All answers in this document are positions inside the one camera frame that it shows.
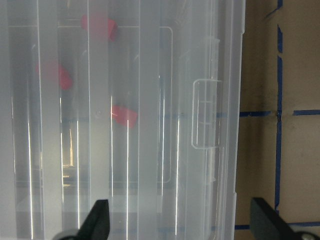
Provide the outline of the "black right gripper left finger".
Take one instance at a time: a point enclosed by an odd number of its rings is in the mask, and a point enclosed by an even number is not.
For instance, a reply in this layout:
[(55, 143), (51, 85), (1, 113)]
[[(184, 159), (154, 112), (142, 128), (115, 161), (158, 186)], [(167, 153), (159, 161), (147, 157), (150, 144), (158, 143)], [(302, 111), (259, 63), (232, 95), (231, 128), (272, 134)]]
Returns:
[(82, 226), (75, 235), (76, 240), (107, 240), (110, 234), (109, 201), (97, 200)]

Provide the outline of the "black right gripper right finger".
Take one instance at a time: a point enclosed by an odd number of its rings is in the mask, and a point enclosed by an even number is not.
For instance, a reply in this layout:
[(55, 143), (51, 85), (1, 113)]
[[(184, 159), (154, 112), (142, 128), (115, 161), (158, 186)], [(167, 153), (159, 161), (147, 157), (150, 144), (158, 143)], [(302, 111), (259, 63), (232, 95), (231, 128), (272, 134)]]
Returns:
[(255, 240), (302, 239), (261, 197), (253, 197), (250, 202), (250, 231)]

